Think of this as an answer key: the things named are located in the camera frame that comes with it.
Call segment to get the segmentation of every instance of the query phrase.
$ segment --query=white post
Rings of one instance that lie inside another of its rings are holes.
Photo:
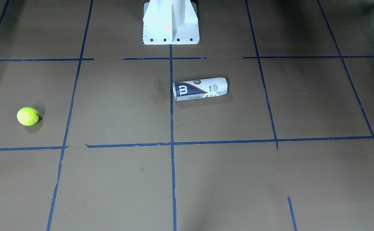
[[[196,5],[190,0],[150,0],[144,4],[144,44],[197,44]]]

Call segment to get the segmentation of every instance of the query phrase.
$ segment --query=tennis ball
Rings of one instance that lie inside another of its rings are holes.
[[[24,126],[31,126],[39,121],[39,113],[31,107],[24,107],[17,113],[18,121]]]

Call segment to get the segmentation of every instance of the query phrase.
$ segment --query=partially visible tennis ball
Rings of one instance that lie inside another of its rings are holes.
[[[24,126],[31,126],[39,121],[39,112],[31,107],[24,107],[17,113],[18,121]]]

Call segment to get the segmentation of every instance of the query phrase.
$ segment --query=concrete floor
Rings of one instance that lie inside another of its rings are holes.
[[[374,0],[145,1],[0,0],[0,231],[374,231]]]

